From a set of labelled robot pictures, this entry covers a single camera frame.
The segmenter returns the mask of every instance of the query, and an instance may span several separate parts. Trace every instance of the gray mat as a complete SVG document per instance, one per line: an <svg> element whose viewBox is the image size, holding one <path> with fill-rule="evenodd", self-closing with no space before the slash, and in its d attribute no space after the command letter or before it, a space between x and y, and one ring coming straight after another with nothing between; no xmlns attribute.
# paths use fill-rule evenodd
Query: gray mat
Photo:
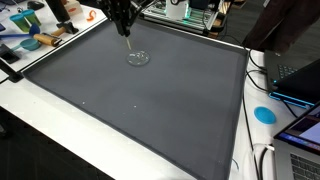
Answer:
<svg viewBox="0 0 320 180"><path fill-rule="evenodd" d="M194 177L228 179L247 52L148 22L131 32L145 66L105 22L24 76Z"/></svg>

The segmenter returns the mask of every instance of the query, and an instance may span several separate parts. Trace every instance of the floor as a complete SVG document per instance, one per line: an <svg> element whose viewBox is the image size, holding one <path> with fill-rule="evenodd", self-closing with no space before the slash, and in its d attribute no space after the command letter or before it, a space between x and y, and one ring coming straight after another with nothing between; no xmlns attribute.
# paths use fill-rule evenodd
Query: floor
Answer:
<svg viewBox="0 0 320 180"><path fill-rule="evenodd" d="M228 14L228 35L231 35L243 41L245 36L249 33L263 10L264 0L247 0L247 3L242 9L231 9ZM320 21L316 22L306 31L302 37L290 48L287 53L305 57L308 59L320 58ZM237 44L235 40L226 37L224 41Z"/></svg>

